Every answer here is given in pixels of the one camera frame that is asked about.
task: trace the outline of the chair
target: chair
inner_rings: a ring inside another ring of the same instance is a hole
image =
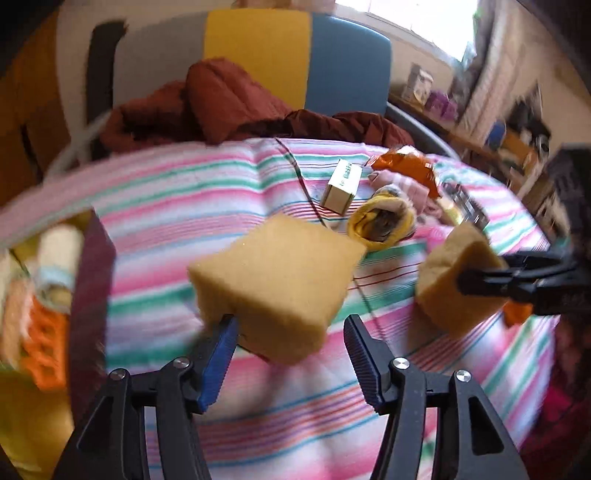
[[[362,25],[280,9],[201,12],[129,33],[122,25],[106,22],[93,32],[86,92],[90,124],[115,105],[184,79],[193,63],[223,56],[294,109],[379,113],[407,130],[419,150],[459,160],[435,133],[387,102],[391,43]]]

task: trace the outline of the pink striped blanket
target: pink striped blanket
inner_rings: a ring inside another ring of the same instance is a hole
[[[0,215],[0,240],[91,203],[117,250],[110,300],[108,370],[158,369],[186,353],[201,329],[187,264],[220,250],[269,215],[283,212],[342,231],[345,219],[318,204],[340,158],[363,165],[383,148],[274,139],[220,147],[180,144],[86,167],[22,195]],[[466,186],[490,217],[498,252],[544,248],[532,217],[503,185],[466,165],[437,158],[444,180]],[[297,177],[297,165],[303,185]],[[365,168],[350,214],[373,193]],[[196,418],[214,479],[368,478],[385,418],[366,405],[343,344],[342,322],[362,316],[370,333],[423,369],[469,369],[519,445],[548,382],[552,317],[506,329],[499,315],[451,340],[413,308],[425,243],[410,239],[359,265],[324,348],[296,367],[236,351],[219,399]],[[152,478],[161,478],[153,412],[147,413]],[[429,478],[435,416],[427,416],[419,478]]]

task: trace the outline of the yellow sponge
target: yellow sponge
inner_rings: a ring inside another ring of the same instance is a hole
[[[431,321],[459,337],[493,315],[506,303],[499,297],[465,296],[458,275],[469,268],[507,268],[486,237],[471,223],[455,227],[445,243],[433,249],[418,269],[415,299]]]
[[[321,225],[276,215],[189,266],[206,323],[236,315],[239,344],[286,365],[317,352],[365,247]]]

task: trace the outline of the red blanket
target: red blanket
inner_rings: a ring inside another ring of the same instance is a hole
[[[202,60],[187,79],[171,82],[147,98],[132,100],[111,113],[100,140],[123,153],[155,145],[252,137],[315,138],[394,147],[413,145],[403,129],[375,113],[333,117],[293,111],[226,59]]]

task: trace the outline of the wire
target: wire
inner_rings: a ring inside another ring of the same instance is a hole
[[[289,149],[289,147],[287,145],[285,145],[277,137],[274,137],[274,138],[275,138],[275,141],[277,143],[279,143],[279,145],[281,145],[285,149],[285,151],[287,152],[288,160],[289,160],[291,166],[293,167],[293,169],[295,170],[295,174],[297,176],[297,179],[298,179],[298,182],[300,184],[300,187],[301,187],[302,191],[304,192],[304,194],[306,195],[306,198],[307,198],[310,206],[314,210],[314,214],[316,215],[316,217],[318,218],[318,220],[320,221],[320,223],[325,228],[328,228],[329,230],[331,230],[330,227],[328,225],[326,225],[326,223],[324,222],[324,219],[322,218],[322,215],[320,214],[318,208],[316,207],[316,203],[315,203],[314,199],[310,195],[310,192],[308,192],[308,188],[306,187],[306,182],[304,181],[304,176],[301,173],[301,169],[300,169],[300,166],[298,165],[298,162],[296,160],[296,157],[294,156],[294,154],[291,152],[291,150]],[[369,302],[369,299],[365,296],[365,293],[363,292],[363,289],[361,288],[361,285],[359,285],[358,279],[355,278],[355,276],[353,276],[353,284],[355,285],[355,288],[358,290],[359,295],[361,296],[361,299],[363,301],[363,304],[365,305],[365,308],[367,309],[369,315],[371,316],[371,319],[372,320],[377,320],[378,318],[375,315],[373,308],[371,307],[371,304]]]

